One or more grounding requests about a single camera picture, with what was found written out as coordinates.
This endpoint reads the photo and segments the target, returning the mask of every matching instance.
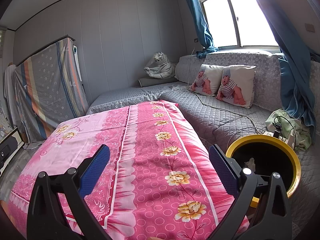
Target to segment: crumpled green fabric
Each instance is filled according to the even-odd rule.
[[[310,130],[307,126],[304,125],[303,122],[301,122],[298,119],[291,118],[283,109],[278,109],[274,111],[266,120],[266,126],[268,131],[274,132],[275,127],[273,126],[273,121],[276,116],[283,116],[286,119],[290,121],[290,123],[294,126],[296,126],[296,136],[297,136],[297,142],[296,147],[298,147],[300,150],[306,151],[310,145],[312,144],[312,139],[310,135]],[[282,134],[284,137],[287,137],[292,126],[287,122],[287,120],[279,117],[275,120],[276,123],[281,124],[282,126]]]

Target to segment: stuffed tiger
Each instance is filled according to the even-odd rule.
[[[144,70],[153,78],[171,78],[176,65],[168,60],[162,52],[156,52],[145,66]]]

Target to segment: yellow trash can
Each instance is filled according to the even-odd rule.
[[[283,141],[268,135],[253,134],[236,140],[227,150],[226,156],[234,158],[241,168],[254,158],[255,173],[270,176],[278,172],[284,182],[288,198],[300,182],[301,166],[296,153]],[[256,208],[259,196],[254,196],[250,206]]]

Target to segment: window pane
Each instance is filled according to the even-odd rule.
[[[215,47],[237,45],[236,31],[227,0],[203,3]]]
[[[278,45],[256,0],[231,0],[231,3],[238,20],[241,46]]]

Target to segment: baby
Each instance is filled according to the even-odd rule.
[[[230,79],[230,68],[223,68],[221,85],[218,90],[217,99],[222,101],[222,98],[233,98],[234,104],[245,105],[246,101],[241,93],[241,88]]]
[[[210,89],[210,80],[208,79],[207,75],[204,73],[205,70],[205,66],[201,66],[199,73],[196,77],[196,80],[193,82],[193,84],[191,85],[190,89],[192,91],[196,90],[196,87],[203,87],[202,92],[211,95],[212,91]]]

